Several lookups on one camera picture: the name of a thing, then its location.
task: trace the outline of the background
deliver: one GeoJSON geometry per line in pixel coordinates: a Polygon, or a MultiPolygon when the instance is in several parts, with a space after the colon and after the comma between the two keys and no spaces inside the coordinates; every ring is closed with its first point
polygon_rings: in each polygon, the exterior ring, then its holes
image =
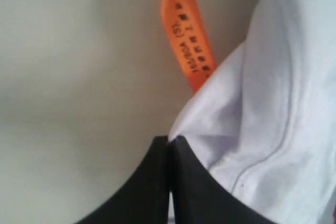
{"type": "MultiPolygon", "coordinates": [[[[218,63],[258,0],[197,0],[218,63]]],[[[0,0],[0,223],[74,223],[192,96],[160,0],[0,0]]]]}

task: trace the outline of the clothing tag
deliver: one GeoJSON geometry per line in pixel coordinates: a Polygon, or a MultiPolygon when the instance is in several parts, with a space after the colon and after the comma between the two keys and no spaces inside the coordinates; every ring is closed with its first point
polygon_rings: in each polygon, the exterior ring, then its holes
{"type": "Polygon", "coordinates": [[[216,68],[196,0],[162,0],[161,17],[182,70],[196,92],[216,68]]]}

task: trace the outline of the orange tag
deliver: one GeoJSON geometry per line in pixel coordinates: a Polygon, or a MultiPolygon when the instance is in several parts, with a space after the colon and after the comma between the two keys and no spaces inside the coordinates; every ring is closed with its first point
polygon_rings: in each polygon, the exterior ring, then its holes
{"type": "Polygon", "coordinates": [[[162,0],[161,17],[183,72],[196,92],[216,69],[196,0],[162,0]]]}

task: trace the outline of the white wall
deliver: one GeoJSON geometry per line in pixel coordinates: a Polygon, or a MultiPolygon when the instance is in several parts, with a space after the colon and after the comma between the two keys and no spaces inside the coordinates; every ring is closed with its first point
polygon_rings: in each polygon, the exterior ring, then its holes
{"type": "MultiPolygon", "coordinates": [[[[257,0],[198,0],[217,62],[257,0]]],[[[82,218],[191,97],[160,0],[0,0],[0,223],[82,218]]]]}

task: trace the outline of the size label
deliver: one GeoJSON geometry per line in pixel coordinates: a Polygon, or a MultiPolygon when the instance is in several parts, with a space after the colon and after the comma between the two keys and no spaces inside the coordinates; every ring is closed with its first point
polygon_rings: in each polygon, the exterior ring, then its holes
{"type": "Polygon", "coordinates": [[[216,69],[196,0],[162,0],[161,17],[174,53],[196,92],[216,69]]]}

